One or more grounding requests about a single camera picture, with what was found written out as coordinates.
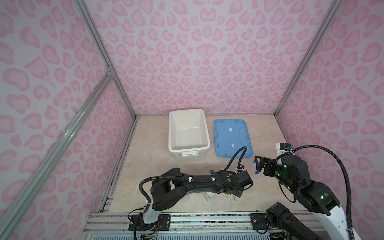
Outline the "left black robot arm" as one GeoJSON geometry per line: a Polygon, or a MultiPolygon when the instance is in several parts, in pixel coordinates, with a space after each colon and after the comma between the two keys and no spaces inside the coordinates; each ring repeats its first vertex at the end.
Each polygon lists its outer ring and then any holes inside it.
{"type": "Polygon", "coordinates": [[[194,176],[173,168],[163,175],[149,177],[139,183],[139,190],[147,201],[142,210],[142,219],[146,225],[157,222],[161,212],[172,208],[188,194],[226,194],[240,198],[243,191],[253,184],[247,171],[211,170],[208,175],[194,176]]]}

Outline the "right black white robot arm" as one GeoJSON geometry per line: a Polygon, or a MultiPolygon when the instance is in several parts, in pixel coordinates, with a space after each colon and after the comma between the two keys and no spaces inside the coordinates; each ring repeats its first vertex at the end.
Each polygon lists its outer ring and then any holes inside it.
{"type": "MultiPolygon", "coordinates": [[[[308,164],[297,155],[282,154],[276,159],[255,157],[258,172],[278,180],[279,186],[286,187],[293,194],[293,202],[300,203],[326,229],[332,240],[359,240],[361,237],[352,224],[332,190],[323,183],[311,179],[308,164]]],[[[270,229],[282,229],[289,238],[297,240],[318,240],[319,236],[306,227],[283,204],[275,203],[265,215],[270,229]]]]}

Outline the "white plastic storage bin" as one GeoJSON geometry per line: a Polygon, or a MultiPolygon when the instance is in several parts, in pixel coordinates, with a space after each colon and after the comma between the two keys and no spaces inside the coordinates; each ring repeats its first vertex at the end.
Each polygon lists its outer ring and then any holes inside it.
{"type": "Polygon", "coordinates": [[[202,109],[169,113],[169,151],[179,163],[194,163],[205,158],[211,146],[205,112],[202,109]]]}

